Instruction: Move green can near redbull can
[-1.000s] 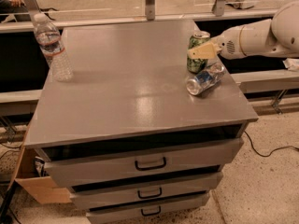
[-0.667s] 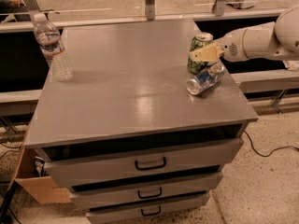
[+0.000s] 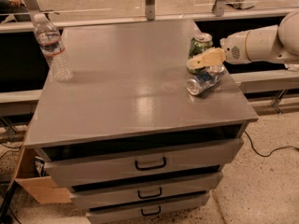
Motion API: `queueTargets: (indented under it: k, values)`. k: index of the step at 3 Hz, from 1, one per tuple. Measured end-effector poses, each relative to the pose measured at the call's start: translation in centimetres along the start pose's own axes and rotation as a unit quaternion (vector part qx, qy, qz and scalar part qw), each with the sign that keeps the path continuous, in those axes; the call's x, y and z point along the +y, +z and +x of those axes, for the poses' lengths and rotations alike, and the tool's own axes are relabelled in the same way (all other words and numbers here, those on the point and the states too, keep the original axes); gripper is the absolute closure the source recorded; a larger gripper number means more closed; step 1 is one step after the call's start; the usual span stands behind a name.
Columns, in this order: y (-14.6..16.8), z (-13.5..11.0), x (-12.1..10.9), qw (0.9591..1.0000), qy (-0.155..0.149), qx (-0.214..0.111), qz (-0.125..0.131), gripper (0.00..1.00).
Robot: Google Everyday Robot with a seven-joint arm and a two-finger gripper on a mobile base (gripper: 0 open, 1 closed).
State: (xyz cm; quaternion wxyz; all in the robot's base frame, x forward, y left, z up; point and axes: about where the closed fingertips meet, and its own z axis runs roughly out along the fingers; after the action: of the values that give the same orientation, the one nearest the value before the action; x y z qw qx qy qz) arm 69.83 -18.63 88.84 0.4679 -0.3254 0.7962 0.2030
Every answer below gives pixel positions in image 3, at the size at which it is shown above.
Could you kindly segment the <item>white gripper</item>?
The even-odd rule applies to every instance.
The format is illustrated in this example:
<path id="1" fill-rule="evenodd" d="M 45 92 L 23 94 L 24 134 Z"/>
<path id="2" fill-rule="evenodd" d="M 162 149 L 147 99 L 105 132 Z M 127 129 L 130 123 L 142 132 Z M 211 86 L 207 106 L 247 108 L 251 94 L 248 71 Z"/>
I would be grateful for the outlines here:
<path id="1" fill-rule="evenodd" d="M 221 48 L 210 48 L 187 61 L 189 69 L 220 65 L 225 60 L 230 64 L 250 63 L 246 52 L 249 31 L 237 32 L 220 40 Z"/>

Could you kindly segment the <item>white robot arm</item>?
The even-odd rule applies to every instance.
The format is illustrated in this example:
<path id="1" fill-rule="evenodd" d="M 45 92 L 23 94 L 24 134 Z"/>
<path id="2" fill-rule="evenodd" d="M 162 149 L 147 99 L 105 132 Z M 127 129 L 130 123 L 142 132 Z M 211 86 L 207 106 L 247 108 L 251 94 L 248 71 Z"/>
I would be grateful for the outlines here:
<path id="1" fill-rule="evenodd" d="M 279 25 L 234 33 L 187 61 L 190 70 L 208 66 L 253 62 L 283 63 L 287 68 L 299 59 L 299 11 L 286 15 Z"/>

